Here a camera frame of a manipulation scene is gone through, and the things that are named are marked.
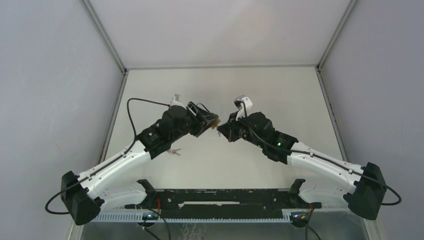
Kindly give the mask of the long shackle brass padlock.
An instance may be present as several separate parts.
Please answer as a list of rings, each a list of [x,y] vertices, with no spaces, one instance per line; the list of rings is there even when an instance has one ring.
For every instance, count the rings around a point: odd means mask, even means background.
[[[219,123],[221,122],[221,120],[219,119],[219,118],[216,118],[212,123],[211,123],[211,125],[210,125],[210,128],[211,129],[215,129],[218,125],[219,125]]]

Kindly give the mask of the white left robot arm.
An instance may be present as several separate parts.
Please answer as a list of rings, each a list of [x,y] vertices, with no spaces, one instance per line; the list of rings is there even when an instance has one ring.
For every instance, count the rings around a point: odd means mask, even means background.
[[[104,210],[137,204],[145,209],[153,207],[157,196],[142,184],[136,182],[121,189],[110,189],[110,185],[135,167],[167,152],[185,135],[197,138],[218,122],[217,114],[193,102],[187,106],[169,105],[160,119],[137,134],[122,151],[91,169],[79,174],[69,171],[61,177],[59,195],[68,214],[81,226]]]

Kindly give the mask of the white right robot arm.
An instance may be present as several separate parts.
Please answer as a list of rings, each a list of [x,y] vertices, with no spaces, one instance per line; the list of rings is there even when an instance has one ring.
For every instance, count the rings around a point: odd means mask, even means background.
[[[296,137],[276,130],[262,112],[236,116],[235,112],[230,114],[228,121],[217,127],[229,142],[243,139],[260,147],[274,162],[304,168],[335,181],[345,192],[341,198],[349,210],[367,220],[377,219],[388,189],[378,165],[353,164],[316,151]]]

